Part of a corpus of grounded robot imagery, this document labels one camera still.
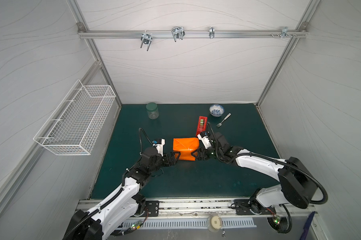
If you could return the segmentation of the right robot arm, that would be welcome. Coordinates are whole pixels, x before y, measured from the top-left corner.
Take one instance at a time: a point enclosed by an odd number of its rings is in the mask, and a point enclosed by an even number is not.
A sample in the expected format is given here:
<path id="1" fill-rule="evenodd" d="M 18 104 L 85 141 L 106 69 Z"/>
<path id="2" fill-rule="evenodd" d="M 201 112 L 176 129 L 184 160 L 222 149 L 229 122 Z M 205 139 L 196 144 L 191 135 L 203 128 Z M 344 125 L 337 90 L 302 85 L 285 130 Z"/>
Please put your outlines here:
<path id="1" fill-rule="evenodd" d="M 215 158 L 224 164 L 257 171 L 278 182 L 275 186 L 257 189 L 244 204 L 256 215 L 275 205 L 291 204 L 306 209 L 310 204 L 323 205 L 328 201 L 324 186 L 298 158 L 276 159 L 231 146 L 220 133 L 201 132 L 197 138 L 203 144 L 191 153 L 197 160 Z"/>

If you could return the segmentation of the orange wrapping paper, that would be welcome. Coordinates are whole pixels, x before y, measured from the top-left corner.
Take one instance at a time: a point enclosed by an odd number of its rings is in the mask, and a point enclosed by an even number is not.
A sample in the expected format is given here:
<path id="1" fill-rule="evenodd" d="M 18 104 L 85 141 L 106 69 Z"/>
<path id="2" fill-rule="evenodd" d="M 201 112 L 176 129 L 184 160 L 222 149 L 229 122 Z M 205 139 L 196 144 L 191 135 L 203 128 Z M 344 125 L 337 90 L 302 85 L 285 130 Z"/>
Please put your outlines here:
<path id="1" fill-rule="evenodd" d="M 198 138 L 173 139 L 173 151 L 180 153 L 179 160 L 181 161 L 195 161 L 195 157 L 193 157 L 191 153 L 198 148 Z"/>

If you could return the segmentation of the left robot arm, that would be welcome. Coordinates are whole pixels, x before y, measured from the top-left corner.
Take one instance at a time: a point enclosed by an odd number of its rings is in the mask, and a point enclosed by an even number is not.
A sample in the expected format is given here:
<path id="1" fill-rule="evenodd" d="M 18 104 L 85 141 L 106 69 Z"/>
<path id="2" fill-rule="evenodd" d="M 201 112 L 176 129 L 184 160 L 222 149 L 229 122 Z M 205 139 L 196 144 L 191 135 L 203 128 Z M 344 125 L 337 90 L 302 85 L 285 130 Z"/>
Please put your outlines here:
<path id="1" fill-rule="evenodd" d="M 72 216 L 63 239 L 106 240 L 126 219 L 141 215 L 146 198 L 139 194 L 140 190 L 153 173 L 176 165 L 180 155 L 180 152 L 161 154 L 157 147 L 145 149 L 111 194 L 86 212 L 79 210 Z"/>

